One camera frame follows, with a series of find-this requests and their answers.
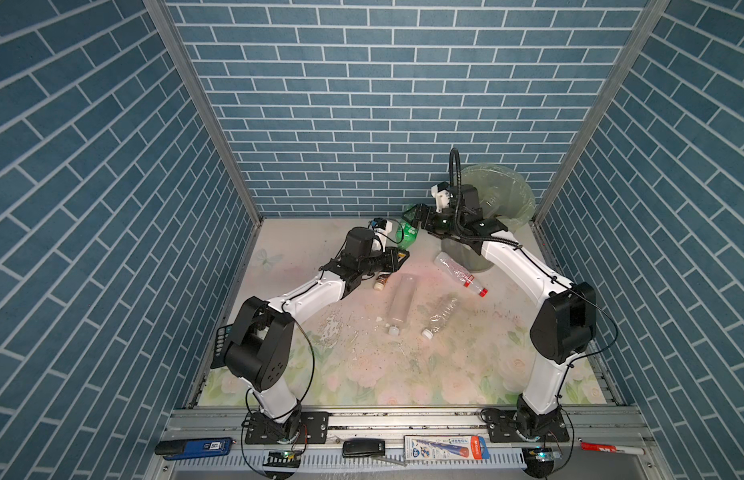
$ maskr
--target marker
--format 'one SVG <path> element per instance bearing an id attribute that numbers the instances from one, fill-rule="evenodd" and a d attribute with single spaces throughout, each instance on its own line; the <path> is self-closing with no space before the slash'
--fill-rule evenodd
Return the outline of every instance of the marker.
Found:
<path id="1" fill-rule="evenodd" d="M 620 445 L 599 445 L 597 443 L 586 443 L 580 441 L 580 447 L 583 450 L 592 450 L 594 452 L 607 452 L 607 453 L 625 453 L 628 455 L 645 455 L 644 448 L 641 447 L 626 447 Z"/>

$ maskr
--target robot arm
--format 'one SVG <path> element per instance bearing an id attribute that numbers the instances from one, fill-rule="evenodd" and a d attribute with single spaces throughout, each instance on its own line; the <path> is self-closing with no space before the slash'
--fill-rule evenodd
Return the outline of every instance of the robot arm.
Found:
<path id="1" fill-rule="evenodd" d="M 272 438 L 289 440 L 300 425 L 300 401 L 281 377 L 289 361 L 294 323 L 338 302 L 365 276 L 401 268 L 409 252 L 386 246 L 391 229 L 391 223 L 383 219 L 375 219 L 370 228 L 352 228 L 337 257 L 310 281 L 270 300 L 253 296 L 239 310 L 223 343 L 223 359 L 231 373 L 253 391 L 261 408 L 254 416 L 265 423 Z"/>
<path id="2" fill-rule="evenodd" d="M 519 396 L 516 421 L 521 436 L 544 436 L 560 418 L 559 391 L 566 370 L 596 335 L 596 292 L 588 283 L 575 285 L 524 250 L 497 219 L 484 219 L 473 186 L 442 182 L 431 195 L 435 206 L 416 205 L 410 209 L 414 215 L 405 215 L 405 220 L 469 246 L 508 274 L 537 307 L 529 331 L 537 356 L 529 384 Z"/>

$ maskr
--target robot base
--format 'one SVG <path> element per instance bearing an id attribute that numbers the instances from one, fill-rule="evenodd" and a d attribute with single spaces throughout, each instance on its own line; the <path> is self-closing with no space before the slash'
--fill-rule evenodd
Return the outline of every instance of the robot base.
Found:
<path id="1" fill-rule="evenodd" d="M 489 440 L 492 443 L 505 442 L 541 442 L 543 438 L 547 442 L 564 444 L 569 441 L 564 418 L 559 409 L 554 410 L 550 421 L 544 426 L 531 430 L 530 437 L 524 437 L 519 433 L 519 427 L 515 420 L 518 410 L 499 410 L 498 408 L 484 408 L 482 417 L 489 429 Z"/>
<path id="2" fill-rule="evenodd" d="M 302 412 L 300 414 L 300 425 L 297 427 L 296 438 L 278 438 L 268 422 L 271 422 L 260 412 L 253 412 L 248 423 L 244 425 L 247 434 L 243 441 L 247 445 L 287 445 L 305 443 L 305 428 L 308 431 L 308 443 L 323 444 L 327 442 L 327 425 L 329 422 L 328 412 Z"/>

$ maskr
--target brick wall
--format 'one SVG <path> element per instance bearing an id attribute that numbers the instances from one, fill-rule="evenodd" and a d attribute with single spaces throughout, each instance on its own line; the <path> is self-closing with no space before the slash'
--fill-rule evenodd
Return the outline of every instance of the brick wall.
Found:
<path id="1" fill-rule="evenodd" d="M 0 478 L 144 473 L 250 229 L 140 0 L 0 1 Z"/>
<path id="2" fill-rule="evenodd" d="M 169 3 L 262 211 L 335 216 L 423 199 L 453 145 L 541 196 L 645 2 Z"/>
<path id="3" fill-rule="evenodd" d="M 545 231 L 676 478 L 744 479 L 744 0 L 671 1 Z"/>

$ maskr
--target plastic bottle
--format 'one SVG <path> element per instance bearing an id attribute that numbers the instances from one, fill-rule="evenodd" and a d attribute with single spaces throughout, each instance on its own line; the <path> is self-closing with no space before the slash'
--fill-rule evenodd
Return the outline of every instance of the plastic bottle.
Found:
<path id="1" fill-rule="evenodd" d="M 417 277 L 415 275 L 402 275 L 401 283 L 399 283 L 396 289 L 396 295 L 393 297 L 393 302 L 390 304 L 390 310 L 388 312 L 388 318 L 391 323 L 405 323 L 406 317 L 409 314 L 409 307 L 412 305 L 412 298 L 415 296 L 416 287 Z M 398 335 L 399 328 L 396 325 L 391 325 L 388 333 Z"/>
<path id="2" fill-rule="evenodd" d="M 390 278 L 390 274 L 380 274 L 377 276 L 377 280 L 375 280 L 373 288 L 377 291 L 381 291 L 383 288 L 385 288 L 385 284 L 388 283 L 388 278 Z"/>
<path id="3" fill-rule="evenodd" d="M 440 253 L 433 261 L 443 272 L 463 284 L 465 288 L 479 296 L 486 295 L 487 289 L 464 266 L 455 262 L 451 256 Z"/>
<path id="4" fill-rule="evenodd" d="M 444 296 L 439 302 L 439 305 L 435 308 L 433 316 L 430 317 L 428 322 L 428 328 L 423 330 L 423 336 L 431 340 L 433 334 L 444 330 L 444 326 L 452 318 L 455 310 L 460 306 L 460 301 L 454 295 Z"/>

